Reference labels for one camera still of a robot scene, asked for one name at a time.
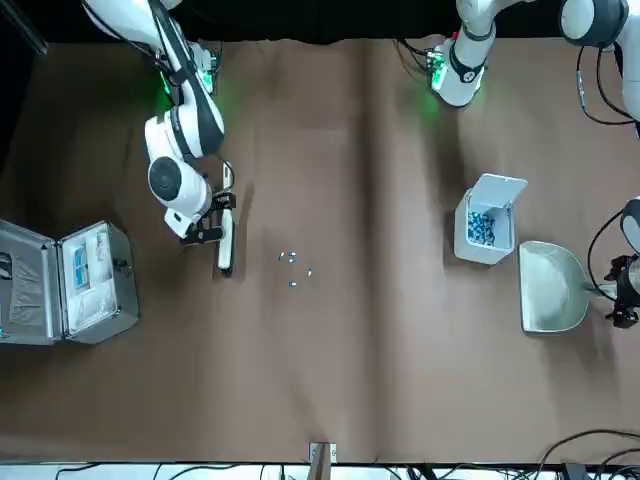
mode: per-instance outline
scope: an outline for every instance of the blue items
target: blue items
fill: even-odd
[[[493,247],[496,240],[493,228],[495,219],[486,213],[468,212],[467,236],[469,241],[479,245]]]

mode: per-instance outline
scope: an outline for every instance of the metal dustpan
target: metal dustpan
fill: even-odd
[[[580,262],[566,248],[545,242],[524,242],[520,256],[522,328],[532,333],[557,333],[580,324],[589,306]]]

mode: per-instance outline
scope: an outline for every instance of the small metal part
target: small metal part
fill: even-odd
[[[309,444],[309,463],[313,463],[313,457],[321,445],[327,445],[331,450],[331,463],[338,463],[338,448],[335,443],[310,443]]]
[[[583,110],[587,109],[587,99],[584,94],[584,84],[582,83],[582,73],[580,70],[576,72],[576,83],[578,84],[578,97],[580,99],[580,106]]]

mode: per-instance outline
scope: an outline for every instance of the black background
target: black background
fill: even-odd
[[[80,0],[16,3],[50,42],[105,40]],[[497,34],[558,37],[559,5],[560,0],[514,5],[499,14]],[[346,38],[451,36],[460,27],[454,0],[184,0],[172,14],[188,38],[225,41],[290,38],[324,44]]]

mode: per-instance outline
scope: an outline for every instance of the green indicator light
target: green indicator light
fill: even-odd
[[[447,74],[447,66],[443,65],[438,70],[435,70],[431,75],[431,88],[436,92],[440,91],[444,77]]]
[[[211,75],[211,72],[205,72],[202,76],[202,81],[204,82],[205,87],[213,89],[213,75]]]
[[[164,74],[160,72],[160,78],[162,78],[162,83],[164,84],[164,92],[170,97],[171,90],[169,90],[169,84],[167,83],[167,79],[164,78]]]

